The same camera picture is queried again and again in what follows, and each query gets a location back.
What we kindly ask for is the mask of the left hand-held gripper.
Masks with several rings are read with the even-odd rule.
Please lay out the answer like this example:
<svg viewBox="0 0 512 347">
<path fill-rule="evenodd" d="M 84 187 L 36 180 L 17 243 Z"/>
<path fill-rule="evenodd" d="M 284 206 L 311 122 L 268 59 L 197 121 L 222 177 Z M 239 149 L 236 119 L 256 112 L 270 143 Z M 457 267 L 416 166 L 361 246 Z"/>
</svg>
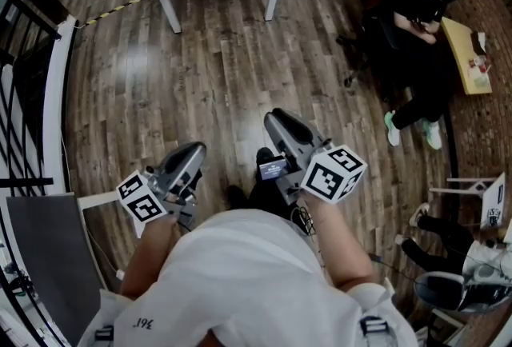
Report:
<svg viewBox="0 0 512 347">
<path fill-rule="evenodd" d="M 167 214 L 177 219 L 179 227 L 193 229 L 195 190 L 205 158 L 205 144 L 190 142 L 171 151 L 161 170 L 136 170 L 117 185 L 118 200 L 136 229 L 144 229 L 149 222 Z"/>
</svg>

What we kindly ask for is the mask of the white sign stand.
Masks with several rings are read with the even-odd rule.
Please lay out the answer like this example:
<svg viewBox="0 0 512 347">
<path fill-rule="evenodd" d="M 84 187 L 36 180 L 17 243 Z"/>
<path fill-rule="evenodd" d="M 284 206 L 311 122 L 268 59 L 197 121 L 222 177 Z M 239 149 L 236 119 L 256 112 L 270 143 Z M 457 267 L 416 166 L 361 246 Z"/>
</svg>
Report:
<svg viewBox="0 0 512 347">
<path fill-rule="evenodd" d="M 452 193 L 478 196 L 482 200 L 480 229 L 499 228 L 502 225 L 506 193 L 506 174 L 498 177 L 448 177 L 449 183 L 457 182 L 466 187 L 431 187 L 432 193 Z"/>
</svg>

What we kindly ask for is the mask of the yellow black striped floor tape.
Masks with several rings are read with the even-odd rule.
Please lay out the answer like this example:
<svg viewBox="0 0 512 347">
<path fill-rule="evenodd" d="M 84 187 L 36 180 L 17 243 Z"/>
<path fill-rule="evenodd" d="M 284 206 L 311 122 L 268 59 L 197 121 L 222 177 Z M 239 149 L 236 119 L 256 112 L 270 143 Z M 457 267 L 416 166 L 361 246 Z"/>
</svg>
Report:
<svg viewBox="0 0 512 347">
<path fill-rule="evenodd" d="M 91 18 L 87 20 L 85 23 L 83 23 L 81 26 L 76 26 L 77 29 L 84 28 L 86 26 L 91 26 L 93 24 L 96 24 L 98 21 L 107 18 L 108 16 L 117 13 L 120 10 L 123 10 L 129 6 L 136 5 L 140 2 L 144 2 L 145 0 L 129 0 L 128 2 L 125 2 L 121 4 L 120 6 L 116 6 L 111 10 L 108 10 L 106 12 L 101 13 L 100 15 L 96 16 L 95 18 Z"/>
</svg>

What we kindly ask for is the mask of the person's black shoe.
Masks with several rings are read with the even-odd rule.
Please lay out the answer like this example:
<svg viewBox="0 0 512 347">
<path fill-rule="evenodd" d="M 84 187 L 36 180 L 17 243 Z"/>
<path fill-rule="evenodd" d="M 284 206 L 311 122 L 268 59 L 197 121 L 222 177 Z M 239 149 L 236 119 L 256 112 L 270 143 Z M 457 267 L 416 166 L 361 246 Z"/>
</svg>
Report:
<svg viewBox="0 0 512 347">
<path fill-rule="evenodd" d="M 261 165 L 265 165 L 267 163 L 271 163 L 274 160 L 275 160 L 275 156 L 274 156 L 273 152 L 269 148 L 263 147 L 263 148 L 258 150 L 257 155 L 256 155 L 257 166 L 261 166 Z"/>
<path fill-rule="evenodd" d="M 248 199 L 244 191 L 237 185 L 230 185 L 226 189 L 227 201 L 229 209 L 246 209 Z"/>
</svg>

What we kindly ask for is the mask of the black device with screen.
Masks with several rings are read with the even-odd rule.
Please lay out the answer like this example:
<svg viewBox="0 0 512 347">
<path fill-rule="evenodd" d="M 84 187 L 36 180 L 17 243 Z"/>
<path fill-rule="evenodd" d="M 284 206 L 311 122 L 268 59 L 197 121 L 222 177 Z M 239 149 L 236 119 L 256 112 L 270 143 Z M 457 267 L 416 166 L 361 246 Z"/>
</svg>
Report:
<svg viewBox="0 0 512 347">
<path fill-rule="evenodd" d="M 288 163 L 283 156 L 265 160 L 258 165 L 258 175 L 263 181 L 277 179 L 287 174 L 287 171 Z"/>
</svg>

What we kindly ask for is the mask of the black stair railing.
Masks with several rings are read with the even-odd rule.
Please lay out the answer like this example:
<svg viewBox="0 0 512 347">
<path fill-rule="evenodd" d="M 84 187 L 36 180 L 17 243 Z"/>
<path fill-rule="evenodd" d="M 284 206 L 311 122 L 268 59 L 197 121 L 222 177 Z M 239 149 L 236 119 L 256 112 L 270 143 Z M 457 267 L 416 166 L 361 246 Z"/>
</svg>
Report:
<svg viewBox="0 0 512 347">
<path fill-rule="evenodd" d="M 26 0 L 6 0 L 0 11 L 0 188 L 14 196 L 46 194 L 43 105 L 57 27 Z"/>
</svg>

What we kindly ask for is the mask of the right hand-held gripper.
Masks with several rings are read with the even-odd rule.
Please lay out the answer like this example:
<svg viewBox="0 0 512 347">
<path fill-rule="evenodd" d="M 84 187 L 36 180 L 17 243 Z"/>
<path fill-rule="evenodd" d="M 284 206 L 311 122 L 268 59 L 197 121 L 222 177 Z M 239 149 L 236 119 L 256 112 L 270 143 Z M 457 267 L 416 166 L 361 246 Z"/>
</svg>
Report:
<svg viewBox="0 0 512 347">
<path fill-rule="evenodd" d="M 291 169 L 276 180 L 288 205 L 296 202 L 302 191 L 336 204 L 352 192 L 366 172 L 366 162 L 352 149 L 346 145 L 331 147 L 330 138 L 289 110 L 266 113 L 264 127 Z"/>
</svg>

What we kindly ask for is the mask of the person's white t-shirt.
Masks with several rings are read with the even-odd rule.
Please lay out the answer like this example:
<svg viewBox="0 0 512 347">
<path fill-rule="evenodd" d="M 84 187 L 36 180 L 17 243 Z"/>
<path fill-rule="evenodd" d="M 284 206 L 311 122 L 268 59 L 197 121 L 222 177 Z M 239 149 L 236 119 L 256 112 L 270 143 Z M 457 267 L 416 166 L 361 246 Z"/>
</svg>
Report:
<svg viewBox="0 0 512 347">
<path fill-rule="evenodd" d="M 364 337 L 366 316 L 390 334 Z M 96 342 L 106 325 L 114 340 Z M 335 289 L 291 224 L 256 209 L 219 213 L 180 238 L 138 299 L 101 292 L 78 347 L 198 347 L 208 335 L 223 347 L 418 347 L 385 287 Z"/>
</svg>

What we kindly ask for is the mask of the grey panel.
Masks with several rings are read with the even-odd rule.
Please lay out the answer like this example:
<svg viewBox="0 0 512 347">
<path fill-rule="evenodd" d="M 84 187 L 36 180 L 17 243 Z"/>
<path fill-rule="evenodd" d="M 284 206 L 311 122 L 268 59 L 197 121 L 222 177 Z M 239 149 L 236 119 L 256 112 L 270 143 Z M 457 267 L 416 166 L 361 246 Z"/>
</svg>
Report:
<svg viewBox="0 0 512 347">
<path fill-rule="evenodd" d="M 76 346 L 100 307 L 102 275 L 72 194 L 6 199 L 27 273 L 46 311 Z"/>
</svg>

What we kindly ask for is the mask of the yellow low table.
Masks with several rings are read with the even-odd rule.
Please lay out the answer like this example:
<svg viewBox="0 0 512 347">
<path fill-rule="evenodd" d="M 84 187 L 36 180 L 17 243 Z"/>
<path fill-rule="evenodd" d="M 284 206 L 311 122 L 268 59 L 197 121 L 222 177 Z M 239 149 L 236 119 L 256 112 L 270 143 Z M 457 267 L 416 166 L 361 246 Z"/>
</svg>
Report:
<svg viewBox="0 0 512 347">
<path fill-rule="evenodd" d="M 470 34 L 474 31 L 450 18 L 441 20 L 441 28 L 446 36 L 452 50 L 458 71 L 462 80 L 462 86 L 466 95 L 491 94 L 491 84 L 485 87 L 477 87 L 468 75 L 469 60 L 477 56 L 473 50 Z M 491 67 L 490 58 L 486 53 L 486 62 L 488 66 L 488 76 Z"/>
</svg>

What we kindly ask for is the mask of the person's left forearm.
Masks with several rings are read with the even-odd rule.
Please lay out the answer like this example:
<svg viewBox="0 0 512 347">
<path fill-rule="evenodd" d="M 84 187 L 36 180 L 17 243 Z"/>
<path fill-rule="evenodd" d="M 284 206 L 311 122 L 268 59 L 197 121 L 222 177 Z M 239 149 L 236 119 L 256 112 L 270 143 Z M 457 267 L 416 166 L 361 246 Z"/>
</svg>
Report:
<svg viewBox="0 0 512 347">
<path fill-rule="evenodd" d="M 125 270 L 120 294 L 131 300 L 143 295 L 158 280 L 166 259 L 180 237 L 177 219 L 171 215 L 146 224 Z"/>
</svg>

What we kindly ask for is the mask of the person's black trousers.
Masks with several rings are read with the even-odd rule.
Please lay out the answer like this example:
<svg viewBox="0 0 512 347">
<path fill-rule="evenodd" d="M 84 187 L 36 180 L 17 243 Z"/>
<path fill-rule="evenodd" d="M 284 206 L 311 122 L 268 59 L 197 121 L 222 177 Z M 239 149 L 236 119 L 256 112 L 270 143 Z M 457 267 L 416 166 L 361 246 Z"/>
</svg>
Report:
<svg viewBox="0 0 512 347">
<path fill-rule="evenodd" d="M 274 179 L 264 180 L 260 172 L 261 163 L 257 163 L 256 183 L 250 192 L 247 206 L 260 209 L 275 216 L 290 220 L 292 207 L 286 204 Z"/>
</svg>

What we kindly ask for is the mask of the red white food container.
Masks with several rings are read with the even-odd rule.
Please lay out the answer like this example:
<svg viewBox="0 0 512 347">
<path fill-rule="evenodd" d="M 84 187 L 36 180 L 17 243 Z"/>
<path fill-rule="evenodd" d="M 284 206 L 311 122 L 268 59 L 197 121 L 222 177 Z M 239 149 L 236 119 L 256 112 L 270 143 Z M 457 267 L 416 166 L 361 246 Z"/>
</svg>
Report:
<svg viewBox="0 0 512 347">
<path fill-rule="evenodd" d="M 477 87 L 485 87 L 490 84 L 487 71 L 486 56 L 475 56 L 469 60 L 468 75 Z"/>
</svg>

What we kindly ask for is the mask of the person's right forearm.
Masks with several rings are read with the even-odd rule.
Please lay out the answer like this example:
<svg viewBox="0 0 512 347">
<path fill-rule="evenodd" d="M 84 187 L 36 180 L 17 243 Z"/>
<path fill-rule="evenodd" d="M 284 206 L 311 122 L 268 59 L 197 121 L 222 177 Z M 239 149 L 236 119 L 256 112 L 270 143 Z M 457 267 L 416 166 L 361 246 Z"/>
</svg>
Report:
<svg viewBox="0 0 512 347">
<path fill-rule="evenodd" d="M 351 232 L 341 210 L 307 192 L 302 193 L 302 199 L 334 287 L 347 292 L 362 283 L 375 283 L 377 277 L 370 257 Z"/>
</svg>

